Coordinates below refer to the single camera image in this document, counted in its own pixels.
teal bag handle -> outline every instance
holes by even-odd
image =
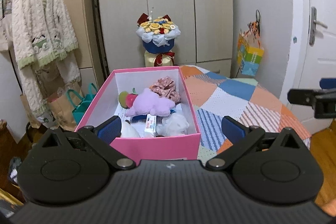
[[[98,89],[97,89],[97,87],[95,86],[95,84],[94,83],[90,83],[89,84],[89,94],[90,94],[90,99],[91,100],[93,100],[93,98],[94,98],[94,96],[93,96],[93,94],[92,94],[92,88],[94,88],[95,90],[96,90],[96,94],[98,93]]]
[[[75,90],[68,90],[68,91],[67,91],[67,97],[68,97],[69,102],[72,104],[72,106],[73,106],[74,108],[77,108],[77,106],[76,106],[76,105],[73,103],[73,101],[71,100],[70,95],[69,95],[69,92],[74,93],[74,95],[76,95],[79,99],[81,99],[82,102],[84,101],[84,98],[83,98],[82,96],[80,96],[80,95],[78,94],[78,92],[75,91]]]

ribbed black surface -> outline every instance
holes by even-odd
[[[236,190],[224,173],[207,171],[199,161],[143,160],[134,170],[117,172],[89,200],[63,208],[28,203],[10,220],[24,224],[323,224],[330,219],[313,203],[293,207],[256,203]]]

cardboard box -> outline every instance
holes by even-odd
[[[98,91],[90,107],[78,124],[94,127],[115,115],[120,104],[118,95],[122,91],[140,94],[160,78],[169,76],[176,82],[176,90],[181,95],[177,107],[187,119],[187,135],[161,138],[116,138],[110,145],[139,164],[140,160],[196,160],[200,144],[200,130],[196,115],[187,92],[182,72],[177,66],[133,68],[114,70]]]

brown paper bag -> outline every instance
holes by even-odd
[[[28,116],[28,121],[30,122],[31,127],[40,128],[41,123],[33,116],[32,110],[30,109],[26,95],[20,95],[21,102]]]
[[[70,89],[76,90],[81,96],[83,96],[81,88],[77,82],[71,84]],[[70,93],[70,97],[75,105],[78,105],[81,102],[81,100],[73,93]],[[74,108],[70,104],[66,93],[58,98],[57,92],[55,92],[48,97],[47,102],[48,107],[56,118],[58,125],[64,130],[74,131],[77,127],[76,121],[72,115]]]

white logo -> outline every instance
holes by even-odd
[[[166,167],[172,170],[173,168],[175,168],[175,164],[170,163],[170,164],[167,164]]]

